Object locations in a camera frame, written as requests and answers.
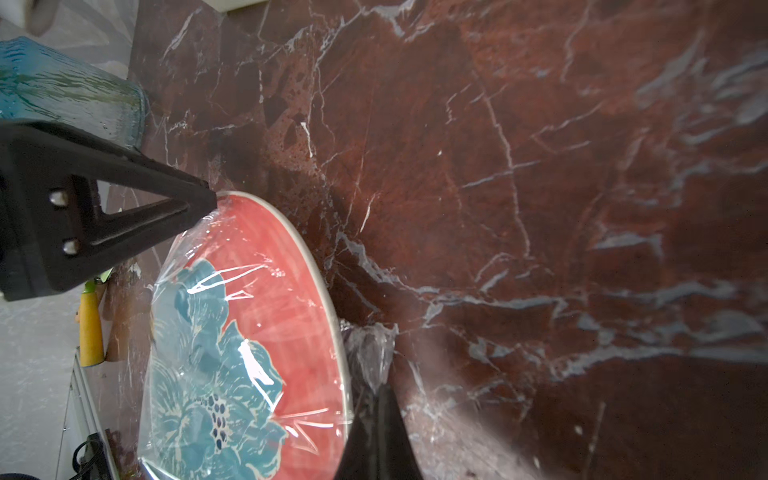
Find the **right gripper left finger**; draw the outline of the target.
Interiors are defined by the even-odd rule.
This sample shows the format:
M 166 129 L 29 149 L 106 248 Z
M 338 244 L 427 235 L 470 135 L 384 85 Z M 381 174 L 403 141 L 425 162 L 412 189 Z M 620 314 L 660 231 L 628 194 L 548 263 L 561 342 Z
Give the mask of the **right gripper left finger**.
M 58 295 L 192 228 L 207 182 L 77 128 L 1 123 L 1 293 Z

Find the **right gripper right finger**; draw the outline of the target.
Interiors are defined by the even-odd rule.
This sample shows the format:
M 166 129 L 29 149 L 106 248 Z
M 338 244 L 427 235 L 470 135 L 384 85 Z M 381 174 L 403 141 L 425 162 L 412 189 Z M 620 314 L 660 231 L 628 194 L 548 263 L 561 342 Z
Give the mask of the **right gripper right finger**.
M 397 397 L 388 384 L 361 396 L 334 478 L 423 478 Z

